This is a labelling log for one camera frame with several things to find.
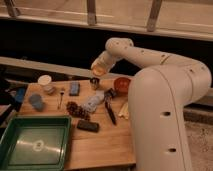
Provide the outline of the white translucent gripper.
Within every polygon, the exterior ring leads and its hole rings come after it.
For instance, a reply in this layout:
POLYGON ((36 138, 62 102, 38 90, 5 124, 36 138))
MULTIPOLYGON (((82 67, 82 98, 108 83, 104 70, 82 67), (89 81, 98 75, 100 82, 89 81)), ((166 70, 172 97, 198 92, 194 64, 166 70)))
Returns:
POLYGON ((92 63, 91 70, 94 67, 101 67, 105 70, 105 74, 107 74, 116 64, 116 62, 116 57, 111 56, 107 51, 103 51, 92 63))

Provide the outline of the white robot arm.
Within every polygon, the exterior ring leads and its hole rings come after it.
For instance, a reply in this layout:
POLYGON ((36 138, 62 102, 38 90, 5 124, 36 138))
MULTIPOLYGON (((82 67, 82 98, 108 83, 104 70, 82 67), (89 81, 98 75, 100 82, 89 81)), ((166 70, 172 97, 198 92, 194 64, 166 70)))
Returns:
POLYGON ((102 76, 125 59, 140 71, 128 90, 137 171, 193 171, 183 108, 211 87, 209 68, 192 58, 136 47, 129 38, 110 38, 92 63, 102 76))

